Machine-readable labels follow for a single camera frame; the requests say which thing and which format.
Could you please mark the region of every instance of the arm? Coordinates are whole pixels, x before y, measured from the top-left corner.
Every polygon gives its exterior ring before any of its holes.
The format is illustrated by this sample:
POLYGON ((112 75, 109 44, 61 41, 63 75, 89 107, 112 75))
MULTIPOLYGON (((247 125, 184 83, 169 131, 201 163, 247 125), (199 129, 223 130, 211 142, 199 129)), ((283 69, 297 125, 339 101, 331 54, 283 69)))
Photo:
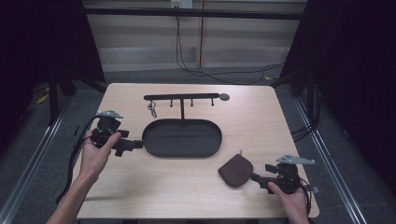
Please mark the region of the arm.
POLYGON ((97 148, 91 138, 87 138, 82 145, 81 167, 78 177, 62 198, 55 212, 47 223, 74 223, 88 192, 99 178, 108 161, 111 148, 119 141, 120 133, 111 135, 106 144, 97 148))
POLYGON ((268 188, 270 188, 279 199, 289 219, 289 224, 309 224, 306 212, 306 198, 301 188, 297 189, 292 194, 285 194, 282 189, 273 182, 268 183, 268 188))

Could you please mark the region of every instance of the gray floor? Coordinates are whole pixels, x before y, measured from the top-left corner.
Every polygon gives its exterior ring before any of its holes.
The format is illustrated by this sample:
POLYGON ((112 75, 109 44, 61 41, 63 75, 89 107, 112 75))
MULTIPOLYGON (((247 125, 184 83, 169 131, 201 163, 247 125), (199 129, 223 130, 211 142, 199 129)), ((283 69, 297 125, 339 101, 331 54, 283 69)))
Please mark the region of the gray floor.
MULTIPOLYGON (((262 74, 234 74, 213 77, 197 77, 180 69, 153 70, 140 72, 106 73, 107 84, 112 82, 133 83, 200 83, 227 84, 219 80, 225 79, 233 84, 247 84, 259 80, 254 85, 266 85, 279 75, 281 67, 262 74)), ((206 72, 246 71, 246 68, 211 68, 206 72)), ((12 223, 43 223, 55 209, 55 197, 62 190, 66 179, 66 167, 73 145, 78 134, 77 126, 82 126, 99 106, 103 94, 89 87, 76 83, 78 92, 67 108, 63 122, 50 143, 49 150, 43 162, 39 165, 29 189, 24 196, 21 206, 15 214, 12 223)), ((24 119, 19 124, 15 139, 8 146, 5 155, 0 158, 0 204, 7 201, 7 197, 17 184, 18 177, 23 173, 30 158, 35 153, 41 136, 47 130, 50 119, 49 102, 36 105, 35 100, 41 92, 35 95, 33 102, 26 110, 24 119)), ((303 119, 297 109, 296 101, 290 96, 288 85, 276 88, 276 94, 281 104, 285 118, 291 131, 304 126, 303 119)), ((332 112, 323 106, 319 122, 319 132, 323 137, 331 157, 351 194, 355 197, 359 208, 367 223, 396 223, 396 201, 389 189, 378 175, 364 161, 359 149, 345 138, 343 128, 337 122, 332 112)), ((310 183, 320 188, 316 195, 320 215, 314 220, 316 223, 354 223, 348 213, 345 203, 332 182, 323 159, 320 157, 311 136, 307 136, 296 143, 302 157, 314 159, 318 164, 305 166, 310 183)), ((261 220, 261 223, 281 223, 281 219, 261 220)), ((216 220, 221 223, 243 223, 243 220, 216 220)), ((142 220, 140 223, 164 223, 164 221, 142 220)), ((121 223, 120 220, 83 220, 81 223, 121 223)))

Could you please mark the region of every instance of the white wall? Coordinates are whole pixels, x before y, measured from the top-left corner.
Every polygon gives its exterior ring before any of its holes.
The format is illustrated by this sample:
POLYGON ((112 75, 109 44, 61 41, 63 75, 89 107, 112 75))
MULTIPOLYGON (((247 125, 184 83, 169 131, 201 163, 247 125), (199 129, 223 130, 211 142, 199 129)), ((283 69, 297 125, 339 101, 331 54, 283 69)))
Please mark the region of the white wall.
MULTIPOLYGON (((86 6, 170 7, 170 0, 83 2, 86 6)), ((300 0, 193 1, 196 9, 302 12, 304 6, 305 1, 300 0)), ((113 15, 88 18, 105 71, 177 67, 176 18, 113 15)), ((281 63, 297 26, 297 21, 180 18, 183 59, 189 67, 281 63)))

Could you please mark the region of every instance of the metal bracket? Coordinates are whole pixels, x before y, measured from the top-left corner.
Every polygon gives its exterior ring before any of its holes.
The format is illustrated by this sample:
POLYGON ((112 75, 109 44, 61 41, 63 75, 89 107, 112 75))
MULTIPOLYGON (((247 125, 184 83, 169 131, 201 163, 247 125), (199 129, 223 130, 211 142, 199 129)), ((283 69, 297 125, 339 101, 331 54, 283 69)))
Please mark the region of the metal bracket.
POLYGON ((289 154, 286 154, 283 157, 276 159, 276 161, 286 164, 305 164, 305 165, 313 165, 316 163, 314 160, 310 161, 300 157, 291 156, 289 154))
POLYGON ((96 113, 97 116, 103 116, 103 117, 110 117, 114 119, 123 119, 123 115, 117 113, 114 110, 105 110, 105 111, 98 111, 96 113))

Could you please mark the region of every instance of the camera mount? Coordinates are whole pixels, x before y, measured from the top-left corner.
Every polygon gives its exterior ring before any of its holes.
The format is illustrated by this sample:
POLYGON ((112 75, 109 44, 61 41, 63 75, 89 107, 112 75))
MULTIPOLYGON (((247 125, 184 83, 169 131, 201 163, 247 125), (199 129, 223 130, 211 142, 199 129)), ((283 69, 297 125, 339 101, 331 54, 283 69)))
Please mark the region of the camera mount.
POLYGON ((259 183, 261 189, 267 189, 269 194, 274 194, 269 188, 268 183, 274 182, 286 194, 294 193, 302 186, 301 178, 298 175, 298 168, 296 164, 315 164, 315 161, 306 160, 299 157, 294 157, 286 154, 283 157, 276 159, 279 162, 276 166, 265 164, 267 172, 278 174, 276 178, 262 177, 255 173, 250 175, 250 179, 259 183))
POLYGON ((102 147, 113 133, 121 133, 121 139, 114 145, 113 149, 116 150, 116 156, 121 157, 123 151, 132 151, 134 148, 142 148, 143 141, 130 141, 127 138, 129 131, 118 130, 121 125, 116 119, 123 119, 123 115, 115 112, 114 110, 98 111, 96 116, 99 119, 97 127, 92 131, 91 140, 96 147, 102 147))

